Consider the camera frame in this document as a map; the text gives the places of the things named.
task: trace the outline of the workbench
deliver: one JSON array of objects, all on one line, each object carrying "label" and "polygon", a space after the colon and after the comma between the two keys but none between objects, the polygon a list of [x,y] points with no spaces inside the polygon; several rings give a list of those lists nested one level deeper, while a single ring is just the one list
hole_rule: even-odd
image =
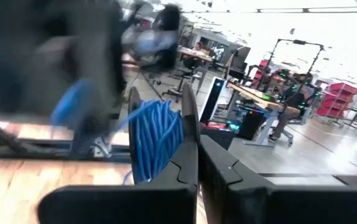
[{"label": "workbench", "polygon": [[[228,105],[228,113],[227,116],[230,115],[230,113],[233,110],[233,107],[235,105],[235,102],[239,98],[239,93],[244,95],[246,98],[249,98],[254,101],[254,104],[260,107],[263,111],[266,111],[269,113],[269,117],[267,118],[266,124],[264,125],[264,128],[262,129],[260,135],[258,136],[257,139],[254,139],[252,141],[243,141],[245,145],[251,145],[251,146],[266,146],[266,147],[274,147],[275,145],[273,144],[268,144],[266,141],[269,130],[272,126],[272,123],[278,118],[278,114],[284,110],[284,105],[280,103],[274,103],[271,101],[267,101],[262,98],[262,92],[254,89],[250,89],[245,86],[239,86],[238,84],[228,82],[227,87],[233,89],[233,95],[229,101]],[[300,114],[300,110],[291,106],[287,107],[287,112],[290,113],[295,113],[295,114]]]}]

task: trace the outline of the person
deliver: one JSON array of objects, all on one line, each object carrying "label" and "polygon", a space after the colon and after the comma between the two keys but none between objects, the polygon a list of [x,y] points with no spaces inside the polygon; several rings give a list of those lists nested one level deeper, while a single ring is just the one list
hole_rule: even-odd
[{"label": "person", "polygon": [[192,48],[192,50],[198,50],[198,51],[201,51],[202,49],[202,43],[201,42],[197,42],[195,44],[195,46]]},{"label": "person", "polygon": [[[308,82],[312,81],[313,76],[311,74],[301,74],[299,75],[299,82],[303,83],[305,80]],[[288,88],[284,91],[284,99],[288,106],[297,108],[298,105],[302,104],[305,99],[309,98],[313,94],[313,89],[307,85],[303,85],[302,89],[297,93],[298,89]],[[293,113],[290,111],[285,111],[278,116],[278,125],[274,132],[269,136],[269,142],[276,142],[280,137],[282,132],[284,132],[285,126],[288,121],[293,118],[298,117],[298,113]]]}]

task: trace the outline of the gray floor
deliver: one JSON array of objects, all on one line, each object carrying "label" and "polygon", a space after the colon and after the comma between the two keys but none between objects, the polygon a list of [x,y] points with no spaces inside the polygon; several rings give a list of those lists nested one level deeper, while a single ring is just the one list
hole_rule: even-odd
[{"label": "gray floor", "polygon": [[[136,72],[127,72],[127,82],[130,84],[136,75]],[[198,111],[202,108],[214,75],[217,74],[208,72],[197,95]],[[167,75],[162,76],[161,81],[161,85],[155,86],[159,93],[179,84],[179,80]],[[157,99],[142,75],[131,86],[139,90],[143,100]],[[221,100],[228,102],[229,94]],[[178,104],[172,101],[171,108],[179,110],[180,104],[181,101]],[[121,117],[126,115],[127,111],[123,109]],[[294,135],[291,147],[287,146],[285,137],[278,140],[275,148],[245,146],[241,139],[234,139],[229,152],[255,172],[279,174],[278,177],[267,178],[276,184],[342,185],[332,175],[357,175],[357,130],[347,126],[339,129],[338,126],[322,125],[313,120],[303,126],[288,126],[286,130]]]}]

